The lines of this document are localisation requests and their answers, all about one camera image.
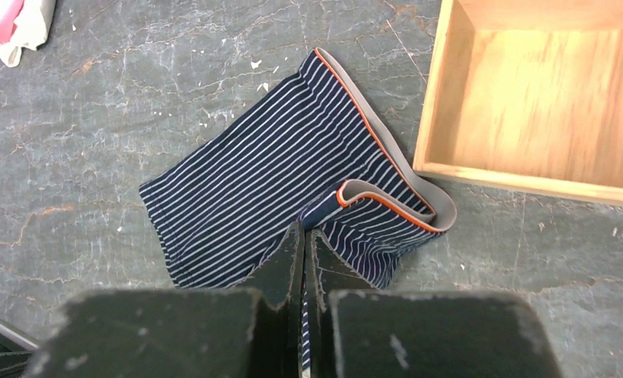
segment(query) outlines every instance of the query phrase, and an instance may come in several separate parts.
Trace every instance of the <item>striped underwear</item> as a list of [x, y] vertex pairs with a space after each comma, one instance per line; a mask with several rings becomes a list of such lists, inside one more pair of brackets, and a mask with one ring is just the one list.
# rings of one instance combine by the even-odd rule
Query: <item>striped underwear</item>
[[[318, 48], [139, 193], [182, 288], [240, 283], [301, 221], [382, 289], [403, 254], [442, 235], [457, 216], [444, 191], [413, 173], [346, 71]], [[306, 319], [305, 306], [304, 330]], [[308, 332], [302, 342], [306, 369]]]

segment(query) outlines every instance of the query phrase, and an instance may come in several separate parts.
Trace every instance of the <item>stone floor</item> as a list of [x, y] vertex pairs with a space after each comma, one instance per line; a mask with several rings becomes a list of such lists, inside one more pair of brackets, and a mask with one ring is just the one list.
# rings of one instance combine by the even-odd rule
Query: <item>stone floor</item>
[[[58, 0], [50, 41], [18, 68], [0, 62], [0, 317], [44, 338], [76, 293], [170, 287], [138, 185], [314, 46], [410, 158], [438, 12], [436, 0]], [[439, 184], [458, 223], [406, 258], [395, 290], [512, 291], [568, 377], [623, 377], [623, 209]]]

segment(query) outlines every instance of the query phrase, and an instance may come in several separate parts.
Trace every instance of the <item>plywood panel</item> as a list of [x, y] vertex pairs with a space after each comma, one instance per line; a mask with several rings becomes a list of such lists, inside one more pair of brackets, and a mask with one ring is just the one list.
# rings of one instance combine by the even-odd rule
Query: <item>plywood panel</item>
[[623, 197], [623, 0], [446, 0], [437, 35], [416, 171]]

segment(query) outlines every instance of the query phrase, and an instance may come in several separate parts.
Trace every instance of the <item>orange trim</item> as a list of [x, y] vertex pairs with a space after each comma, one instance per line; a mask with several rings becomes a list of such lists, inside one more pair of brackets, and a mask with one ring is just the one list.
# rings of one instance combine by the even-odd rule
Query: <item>orange trim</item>
[[372, 127], [369, 124], [369, 121], [367, 120], [367, 117], [362, 112], [362, 108], [360, 108], [360, 105], [358, 104], [358, 101], [355, 99], [355, 97], [353, 97], [353, 94], [348, 89], [348, 86], [343, 82], [343, 80], [341, 80], [341, 77], [339, 77], [339, 74], [336, 73], [336, 71], [332, 68], [332, 66], [328, 63], [328, 61], [326, 61], [325, 58], [318, 52], [318, 48], [317, 47], [315, 49], [313, 49], [313, 52], [316, 54], [318, 59], [320, 59], [323, 62], [325, 67], [327, 67], [330, 70], [330, 72], [332, 72], [332, 75], [334, 75], [334, 77], [341, 83], [341, 86], [346, 91], [346, 93], [348, 93], [348, 95], [350, 96], [350, 100], [353, 102], [355, 107], [358, 108], [358, 112], [360, 113], [360, 117], [362, 117], [362, 120], [365, 122], [365, 126], [367, 127], [367, 130], [369, 131], [369, 134], [372, 135], [372, 138], [376, 141], [376, 144], [378, 144], [378, 148], [380, 148], [381, 152], [383, 152], [383, 154], [385, 154], [385, 157], [390, 161], [390, 164], [392, 165], [392, 167], [395, 168], [395, 170], [397, 171], [399, 176], [404, 180], [404, 183], [406, 183], [406, 186], [409, 187], [409, 189], [413, 191], [413, 193], [416, 195], [416, 197], [418, 197], [418, 199], [420, 199], [432, 211], [432, 214], [436, 215], [436, 211], [434, 210], [434, 208], [427, 201], [425, 201], [425, 199], [422, 198], [420, 196], [420, 194], [415, 189], [413, 189], [411, 187], [411, 185], [409, 183], [409, 180], [406, 179], [406, 177], [404, 176], [402, 171], [399, 170], [399, 167], [392, 160], [392, 157], [390, 157], [390, 154], [388, 154], [388, 152], [385, 150], [385, 148], [383, 148], [383, 144], [381, 144], [380, 140], [378, 139], [378, 136], [372, 130]]
[[[350, 203], [344, 201], [343, 200], [343, 196], [341, 195], [341, 192], [343, 191], [343, 188], [345, 186], [346, 186], [346, 182], [342, 183], [341, 187], [339, 187], [339, 189], [337, 189], [337, 191], [336, 191], [336, 201], [343, 208], [347, 208], [348, 206], [350, 206]], [[358, 195], [357, 197], [353, 198], [353, 201], [351, 203], [356, 202], [360, 198], [371, 198], [374, 201], [378, 201], [381, 205], [386, 206], [387, 208], [389, 208], [390, 210], [392, 210], [395, 213], [399, 214], [399, 216], [403, 217], [407, 221], [417, 225], [420, 228], [423, 228], [425, 231], [433, 232], [433, 233], [437, 233], [437, 234], [443, 232], [443, 231], [439, 230], [438, 228], [434, 228], [434, 227], [430, 226], [429, 224], [421, 222], [419, 219], [416, 219], [416, 218], [410, 216], [410, 214], [408, 214], [407, 212], [402, 211], [397, 206], [393, 206], [390, 201], [388, 201], [386, 198], [383, 198], [383, 197], [381, 197], [379, 195], [370, 195], [370, 194]]]

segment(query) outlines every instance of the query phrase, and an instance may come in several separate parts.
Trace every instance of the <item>white cloth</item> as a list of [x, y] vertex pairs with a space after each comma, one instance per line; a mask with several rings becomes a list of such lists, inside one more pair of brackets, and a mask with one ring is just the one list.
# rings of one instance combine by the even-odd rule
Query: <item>white cloth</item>
[[17, 29], [7, 43], [0, 45], [0, 59], [8, 67], [16, 67], [21, 60], [21, 49], [37, 50], [46, 42], [56, 0], [24, 0], [19, 16], [14, 19]]

